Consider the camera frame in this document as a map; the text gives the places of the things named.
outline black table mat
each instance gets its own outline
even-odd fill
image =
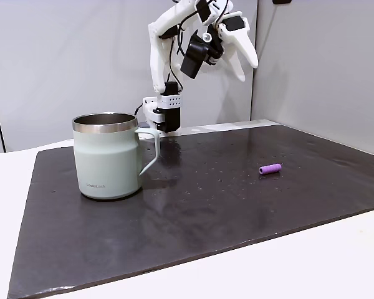
[[[147,162],[153,143],[141,145]],[[74,163],[73,148],[37,155],[8,298],[92,287],[374,209],[374,156],[284,126],[162,138],[160,162],[121,201],[83,197]],[[260,177],[272,163],[281,173]]]

